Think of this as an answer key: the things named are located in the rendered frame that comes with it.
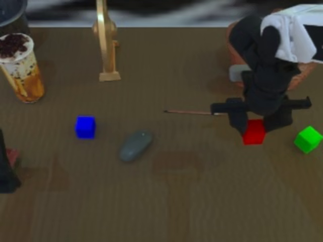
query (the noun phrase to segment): table surface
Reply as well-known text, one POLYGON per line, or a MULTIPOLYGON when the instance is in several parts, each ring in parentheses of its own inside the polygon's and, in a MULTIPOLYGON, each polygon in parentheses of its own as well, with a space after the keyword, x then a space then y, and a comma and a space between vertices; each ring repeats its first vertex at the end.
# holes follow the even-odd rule
POLYGON ((309 125, 323 133, 321 66, 290 92, 313 107, 260 146, 244 146, 225 116, 163 113, 241 95, 224 35, 121 29, 122 80, 100 83, 91 29, 32 29, 46 95, 20 103, 0 76, 1 128, 21 152, 23 181, 0 196, 1 241, 322 241, 322 146, 304 155, 293 145, 309 125), (79 114, 96 117, 95 140, 75 137, 79 114), (137 129, 153 145, 123 164, 119 148, 137 129))

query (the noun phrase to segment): brown pot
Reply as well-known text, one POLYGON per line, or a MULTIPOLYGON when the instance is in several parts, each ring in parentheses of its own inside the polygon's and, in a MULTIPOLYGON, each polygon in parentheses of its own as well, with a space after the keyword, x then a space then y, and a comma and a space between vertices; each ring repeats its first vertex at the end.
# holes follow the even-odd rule
MULTIPOLYGON (((227 42, 227 47, 229 50, 230 62, 231 62, 231 65, 246 65, 246 62, 241 58, 241 56, 237 53, 237 51, 229 43, 229 35, 230 35, 233 27, 236 25, 236 23, 237 22, 230 24, 227 28, 227 31, 226 31, 226 42, 227 42)), ((315 69, 316 66, 317 66, 317 63, 314 63, 314 62, 311 62, 308 64, 299 63, 298 68, 300 69, 301 74, 293 77, 291 83, 289 84, 288 90, 292 90, 295 87, 297 87, 299 83, 301 83, 302 81, 304 81, 306 79, 306 77, 315 69)), ((239 87, 243 87, 242 82, 236 82, 236 85, 239 87)))

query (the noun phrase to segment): green cube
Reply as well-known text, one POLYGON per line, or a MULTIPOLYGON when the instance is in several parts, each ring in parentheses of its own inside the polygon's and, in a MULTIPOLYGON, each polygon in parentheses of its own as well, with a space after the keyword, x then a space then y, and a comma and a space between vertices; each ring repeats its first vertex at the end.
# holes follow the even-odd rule
POLYGON ((303 129, 296 137, 294 144, 305 154, 314 150, 323 139, 323 136, 312 126, 303 129))

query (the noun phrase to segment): brown liquid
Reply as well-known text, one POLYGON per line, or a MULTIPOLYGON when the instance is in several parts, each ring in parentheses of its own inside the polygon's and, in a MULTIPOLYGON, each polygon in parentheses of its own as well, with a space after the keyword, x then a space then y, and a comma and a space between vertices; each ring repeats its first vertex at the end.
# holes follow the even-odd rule
POLYGON ((30 74, 25 78, 24 80, 20 78, 15 78, 14 82, 16 86, 18 87, 15 90, 15 93, 17 97, 26 103, 32 103, 39 100, 45 93, 44 85, 42 82, 42 77, 38 68, 38 65, 36 65, 30 74))

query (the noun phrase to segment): pencil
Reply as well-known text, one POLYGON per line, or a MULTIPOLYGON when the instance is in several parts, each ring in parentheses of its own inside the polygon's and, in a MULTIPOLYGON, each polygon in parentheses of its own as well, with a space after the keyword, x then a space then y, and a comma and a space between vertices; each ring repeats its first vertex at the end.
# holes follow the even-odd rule
POLYGON ((165 113, 176 113, 176 114, 193 114, 193 115, 212 115, 212 116, 221 116, 224 113, 214 113, 203 112, 203 111, 181 111, 181 110, 164 110, 165 113))

